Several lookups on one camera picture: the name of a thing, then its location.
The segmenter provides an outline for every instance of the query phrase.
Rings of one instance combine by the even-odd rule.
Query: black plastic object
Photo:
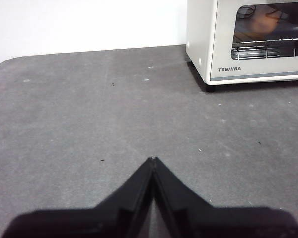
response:
[[[173,238],[298,238],[291,214],[269,208],[214,208],[159,158],[147,159],[96,208],[21,215],[3,238],[135,238],[153,198]]]

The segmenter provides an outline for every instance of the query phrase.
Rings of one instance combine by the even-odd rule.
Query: oven window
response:
[[[298,56],[298,2],[242,6],[231,56],[234,60]]]

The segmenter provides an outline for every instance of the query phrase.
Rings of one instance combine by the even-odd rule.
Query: toshiba logo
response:
[[[240,67],[219,68],[219,72],[240,71],[240,70],[242,70]]]

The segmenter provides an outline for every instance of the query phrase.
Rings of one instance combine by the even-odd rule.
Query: white wall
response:
[[[186,0],[0,0],[0,63],[62,52],[184,44]]]

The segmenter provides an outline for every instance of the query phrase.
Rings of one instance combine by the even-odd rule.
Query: gray surface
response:
[[[148,156],[215,206],[298,220],[298,81],[210,94],[187,61],[170,46],[2,63],[0,235],[19,213],[94,206]]]

